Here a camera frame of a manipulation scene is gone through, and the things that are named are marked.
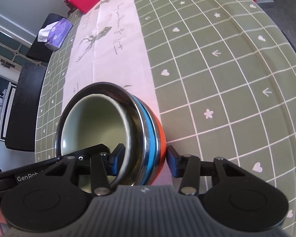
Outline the purple tissue pack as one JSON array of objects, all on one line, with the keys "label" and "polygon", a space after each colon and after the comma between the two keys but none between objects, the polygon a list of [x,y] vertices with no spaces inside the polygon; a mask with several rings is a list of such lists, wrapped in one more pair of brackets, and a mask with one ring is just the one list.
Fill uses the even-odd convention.
[{"label": "purple tissue pack", "polygon": [[57,51],[63,45],[73,24],[66,18],[47,25],[38,32],[38,42],[45,42],[47,48]]}]

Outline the green grid tablecloth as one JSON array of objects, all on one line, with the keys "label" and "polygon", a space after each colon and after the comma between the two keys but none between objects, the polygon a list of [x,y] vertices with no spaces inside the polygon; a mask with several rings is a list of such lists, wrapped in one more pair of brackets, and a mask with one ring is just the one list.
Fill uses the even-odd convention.
[{"label": "green grid tablecloth", "polygon": [[[253,0],[134,0],[167,143],[204,161],[224,157],[280,189],[283,229],[296,236],[296,53]],[[55,133],[82,16],[49,62],[35,160],[56,155]]]}]

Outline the black chair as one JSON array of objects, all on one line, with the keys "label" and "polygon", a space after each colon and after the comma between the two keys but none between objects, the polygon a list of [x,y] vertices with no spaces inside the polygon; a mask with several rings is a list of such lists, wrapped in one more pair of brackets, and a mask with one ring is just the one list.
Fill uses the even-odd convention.
[{"label": "black chair", "polygon": [[[50,13],[41,28],[45,28],[47,25],[57,22],[64,18],[55,13]],[[48,63],[52,56],[53,51],[46,47],[45,42],[38,42],[38,36],[34,40],[33,44],[26,53],[26,57],[42,63]]]},{"label": "black chair", "polygon": [[22,66],[6,131],[5,145],[8,149],[35,150],[37,114],[45,74],[45,66]]}]

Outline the black chair left far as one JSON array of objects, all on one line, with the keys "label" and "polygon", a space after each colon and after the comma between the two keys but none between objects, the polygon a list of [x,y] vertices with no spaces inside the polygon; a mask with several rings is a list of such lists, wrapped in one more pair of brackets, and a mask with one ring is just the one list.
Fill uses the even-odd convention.
[{"label": "black chair left far", "polygon": [[[55,13],[50,13],[41,28],[45,28],[47,25],[57,22],[64,18]],[[38,36],[34,40],[33,44],[26,53],[26,57],[42,63],[48,63],[52,56],[53,51],[46,47],[45,42],[38,42]]]}]

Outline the pink deer table runner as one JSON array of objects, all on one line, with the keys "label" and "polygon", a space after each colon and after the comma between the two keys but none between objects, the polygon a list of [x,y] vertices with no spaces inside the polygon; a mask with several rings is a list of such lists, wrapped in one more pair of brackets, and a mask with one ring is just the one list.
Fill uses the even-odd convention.
[{"label": "pink deer table runner", "polygon": [[151,65],[134,0],[101,0],[82,16],[70,53],[62,107],[82,88],[112,82],[160,118]]}]

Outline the black chair left near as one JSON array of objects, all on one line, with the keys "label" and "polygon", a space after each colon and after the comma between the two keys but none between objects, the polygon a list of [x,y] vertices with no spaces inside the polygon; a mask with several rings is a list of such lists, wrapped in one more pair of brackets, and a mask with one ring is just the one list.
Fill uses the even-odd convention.
[{"label": "black chair left near", "polygon": [[35,150],[37,114],[45,74],[45,66],[22,66],[6,131],[5,145],[8,149]]}]

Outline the orange steel bowl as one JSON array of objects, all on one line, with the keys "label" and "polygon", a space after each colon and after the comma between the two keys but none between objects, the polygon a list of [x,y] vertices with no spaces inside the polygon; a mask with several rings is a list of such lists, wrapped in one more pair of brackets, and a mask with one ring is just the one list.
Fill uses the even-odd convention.
[{"label": "orange steel bowl", "polygon": [[133,97],[143,129],[143,151],[137,185],[151,185],[157,179],[164,166],[166,157],[166,137],[158,117],[147,104]]}]

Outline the green ceramic bowl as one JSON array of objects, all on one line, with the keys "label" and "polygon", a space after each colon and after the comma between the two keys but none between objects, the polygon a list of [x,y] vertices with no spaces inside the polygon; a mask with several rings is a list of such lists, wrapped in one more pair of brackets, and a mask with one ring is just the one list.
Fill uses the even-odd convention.
[{"label": "green ceramic bowl", "polygon": [[125,154],[112,185],[126,183],[131,174],[137,146],[134,121],[116,100],[104,94],[91,94],[70,109],[57,145],[60,153],[66,155],[97,144],[113,151],[120,143],[125,146]]}]

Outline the blue steel bowl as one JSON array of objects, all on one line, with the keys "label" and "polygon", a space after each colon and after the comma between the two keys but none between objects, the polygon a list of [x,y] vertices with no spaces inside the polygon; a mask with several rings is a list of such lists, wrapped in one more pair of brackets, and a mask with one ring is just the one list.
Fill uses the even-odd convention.
[{"label": "blue steel bowl", "polygon": [[[113,84],[109,82],[97,82],[94,84],[90,84],[86,87],[84,87],[82,90],[78,91],[73,98],[69,101],[69,103],[66,105],[65,109],[62,112],[62,115],[59,119],[59,124],[56,130],[55,134],[55,151],[58,156],[62,155],[60,153],[60,149],[58,148],[57,142],[60,141],[60,133],[61,133],[61,127],[64,125],[65,119],[68,116],[68,113],[70,109],[73,108],[73,106],[82,98],[91,95],[91,94],[104,94],[106,96],[111,97],[112,99],[119,102],[122,106],[124,106],[127,110],[127,112],[130,114],[132,120],[134,121],[135,126],[135,135],[137,140],[137,146],[136,146],[136,158],[134,159],[134,162],[132,163],[132,171],[131,174],[127,177],[126,183],[118,183],[117,185],[137,185],[136,179],[138,177],[138,174],[140,172],[140,166],[141,166],[141,160],[142,160],[142,151],[143,151],[143,129],[140,126],[140,117],[138,115],[138,111],[136,108],[136,104],[133,101],[133,97],[135,95],[132,95],[128,91],[126,91],[124,88]],[[115,177],[109,176],[109,181],[113,181]]]}]

